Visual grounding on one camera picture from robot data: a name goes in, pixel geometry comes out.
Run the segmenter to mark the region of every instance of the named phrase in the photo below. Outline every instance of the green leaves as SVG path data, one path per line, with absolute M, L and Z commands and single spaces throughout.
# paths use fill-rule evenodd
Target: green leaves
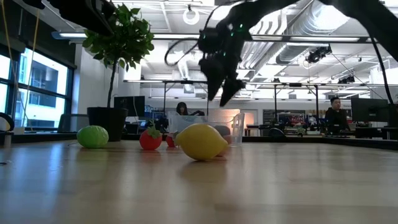
M 155 49 L 155 46 L 153 44 L 148 45 L 148 50 L 154 50 L 154 49 Z
M 148 130 L 148 132 L 147 132 L 148 135 L 151 136 L 153 139 L 159 138 L 159 137 L 161 136 L 160 131 L 156 130 L 155 124 L 154 124 L 153 121 L 150 121 L 150 123 L 151 123 L 152 126 L 149 127 L 149 128 L 147 128 L 147 130 Z
M 140 11 L 124 4 L 117 6 L 108 19 L 113 35 L 102 36 L 85 30 L 87 38 L 82 46 L 95 54 L 94 59 L 103 60 L 105 67 L 111 67 L 116 60 L 126 70 L 136 68 L 136 64 L 154 49 L 149 21 L 140 19 Z
M 139 10 L 140 10 L 140 9 L 138 9 L 138 8 L 134 8 L 134 9 L 131 9 L 130 12 L 131 12 L 132 14 L 134 14 L 134 15 L 137 15 L 138 12 L 139 12 Z
M 102 60 L 104 58 L 104 55 L 103 54 L 96 54 L 93 58 L 97 59 L 97 60 Z
M 87 37 L 87 39 L 85 39 L 83 41 L 82 46 L 84 48 L 88 48 L 89 46 L 91 46 L 93 44 L 93 41 L 94 41 L 94 36 L 91 35 L 91 36 Z
M 121 13 L 126 14 L 126 15 L 128 15 L 130 17 L 130 13 L 131 12 L 130 12 L 129 8 L 127 8 L 127 6 L 125 4 L 122 4 L 121 6 L 119 6 L 118 10 Z
M 123 60 L 119 60 L 119 65 L 120 67 L 124 68 L 126 66 L 126 63 L 124 63 Z

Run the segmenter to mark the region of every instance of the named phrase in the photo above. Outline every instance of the black plant pot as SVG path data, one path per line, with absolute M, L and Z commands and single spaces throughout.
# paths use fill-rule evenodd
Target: black plant pot
M 116 108 L 87 108 L 90 125 L 97 125 L 107 130 L 109 141 L 120 141 L 124 123 L 127 117 L 127 109 Z

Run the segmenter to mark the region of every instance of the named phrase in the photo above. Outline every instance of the computer monitor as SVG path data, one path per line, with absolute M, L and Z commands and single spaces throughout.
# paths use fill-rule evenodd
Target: computer monitor
M 351 110 L 353 121 L 389 121 L 389 105 L 387 100 L 352 98 Z
M 129 110 L 128 116 L 145 116 L 145 97 L 144 96 L 119 96 L 114 98 L 115 108 Z

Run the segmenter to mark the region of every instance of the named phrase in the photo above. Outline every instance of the man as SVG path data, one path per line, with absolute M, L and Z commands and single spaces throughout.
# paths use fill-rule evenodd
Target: man
M 341 101 L 338 97 L 333 97 L 330 100 L 331 108 L 326 112 L 326 123 L 328 130 L 331 133 L 338 133 L 340 131 L 348 130 L 347 117 L 344 110 L 341 110 Z

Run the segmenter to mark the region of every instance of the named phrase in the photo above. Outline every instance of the glass window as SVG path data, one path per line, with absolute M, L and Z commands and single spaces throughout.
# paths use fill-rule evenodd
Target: glass window
M 0 84 L 0 112 L 3 113 L 6 111 L 7 88 L 7 85 Z
M 25 126 L 33 128 L 57 128 L 60 117 L 65 111 L 65 99 L 56 96 L 50 96 L 29 90 L 19 89 L 21 99 L 17 97 L 15 121 L 16 126 Z M 24 109 L 22 104 L 26 106 L 26 117 L 30 123 L 24 118 Z
M 68 68 L 30 49 L 21 54 L 19 83 L 66 94 Z
M 0 78 L 9 78 L 9 72 L 10 72 L 10 59 L 0 55 Z

